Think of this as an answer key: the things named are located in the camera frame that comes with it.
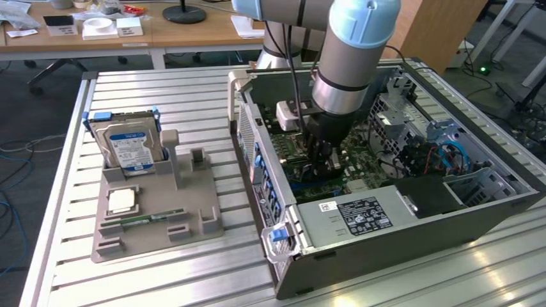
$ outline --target chair wheel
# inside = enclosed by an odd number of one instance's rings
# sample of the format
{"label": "chair wheel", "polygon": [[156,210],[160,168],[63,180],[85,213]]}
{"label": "chair wheel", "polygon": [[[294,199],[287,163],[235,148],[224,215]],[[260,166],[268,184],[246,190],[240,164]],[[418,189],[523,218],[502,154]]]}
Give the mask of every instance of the chair wheel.
{"label": "chair wheel", "polygon": [[24,60],[23,63],[25,64],[25,67],[28,67],[28,68],[36,68],[36,62],[35,62],[35,61],[27,61],[27,60]]}
{"label": "chair wheel", "polygon": [[36,96],[40,96],[44,93],[44,90],[41,88],[37,88],[37,87],[33,87],[33,86],[31,86],[28,88],[28,90],[29,90],[31,94],[33,94]]}

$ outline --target aluminum table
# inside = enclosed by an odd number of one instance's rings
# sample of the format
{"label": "aluminum table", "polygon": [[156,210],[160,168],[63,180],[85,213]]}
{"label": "aluminum table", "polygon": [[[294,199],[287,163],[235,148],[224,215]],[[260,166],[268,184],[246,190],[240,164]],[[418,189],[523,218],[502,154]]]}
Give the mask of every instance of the aluminum table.
{"label": "aluminum table", "polygon": [[[227,75],[238,67],[104,72],[83,80],[21,306],[545,306],[546,205],[507,219],[479,240],[319,289],[275,299],[274,283],[244,193],[227,127]],[[543,163],[454,89],[420,73],[450,101],[546,181]],[[446,116],[422,92],[418,103]],[[211,156],[226,235],[103,264],[91,262],[100,155],[81,112],[157,106],[178,151]]]}

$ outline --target computer motherboard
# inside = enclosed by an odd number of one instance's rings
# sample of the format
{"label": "computer motherboard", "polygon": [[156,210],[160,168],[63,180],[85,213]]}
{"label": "computer motherboard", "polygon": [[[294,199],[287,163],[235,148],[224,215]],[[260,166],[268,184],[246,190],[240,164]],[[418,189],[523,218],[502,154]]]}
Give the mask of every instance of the computer motherboard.
{"label": "computer motherboard", "polygon": [[290,181],[298,203],[322,200],[354,192],[376,189],[388,182],[375,154],[366,143],[366,125],[358,125],[342,143],[344,170],[342,176],[324,182],[302,182],[300,169],[308,163],[300,132],[271,134],[272,146]]}

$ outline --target blue cable on floor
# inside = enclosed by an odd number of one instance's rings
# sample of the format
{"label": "blue cable on floor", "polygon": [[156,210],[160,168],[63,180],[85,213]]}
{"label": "blue cable on floor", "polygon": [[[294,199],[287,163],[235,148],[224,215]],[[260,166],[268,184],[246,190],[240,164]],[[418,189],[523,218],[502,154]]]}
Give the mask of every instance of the blue cable on floor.
{"label": "blue cable on floor", "polygon": [[27,242],[25,229],[23,228],[23,224],[21,224],[21,222],[20,222],[17,210],[16,210],[7,202],[4,202],[4,201],[0,201],[0,205],[5,206],[5,208],[11,211],[11,213],[12,213],[12,215],[13,215],[13,217],[15,217],[15,220],[16,220],[16,224],[17,224],[17,226],[19,226],[19,230],[20,230],[21,237],[23,237],[23,254],[20,255],[17,261],[13,262],[13,264],[9,265],[3,272],[0,272],[0,277],[1,277],[1,276],[4,276],[4,274],[5,274],[7,272],[9,272],[9,270],[11,270],[13,267],[16,267],[16,266],[23,262],[23,260],[25,259],[25,257],[27,257],[27,252],[28,252],[28,242]]}
{"label": "blue cable on floor", "polygon": [[11,161],[21,161],[21,162],[24,162],[24,163],[28,164],[28,171],[27,171],[25,175],[20,178],[20,180],[17,180],[17,181],[16,181],[12,185],[9,185],[7,188],[0,189],[0,191],[5,191],[5,190],[12,189],[17,184],[20,184],[20,183],[23,182],[23,180],[27,179],[27,177],[31,175],[31,172],[32,172],[32,162],[31,162],[31,160],[19,159],[19,158],[9,158],[9,157],[7,157],[7,156],[4,156],[4,155],[0,155],[0,159],[5,159],[5,160],[11,160]]}

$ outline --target hard drive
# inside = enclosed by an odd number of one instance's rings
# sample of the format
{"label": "hard drive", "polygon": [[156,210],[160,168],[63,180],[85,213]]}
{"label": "hard drive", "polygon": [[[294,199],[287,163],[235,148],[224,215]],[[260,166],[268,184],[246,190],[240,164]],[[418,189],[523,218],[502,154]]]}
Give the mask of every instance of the hard drive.
{"label": "hard drive", "polygon": [[125,176],[155,171],[153,162],[164,160],[160,144],[160,114],[156,109],[135,113],[84,114],[107,168],[121,168]]}

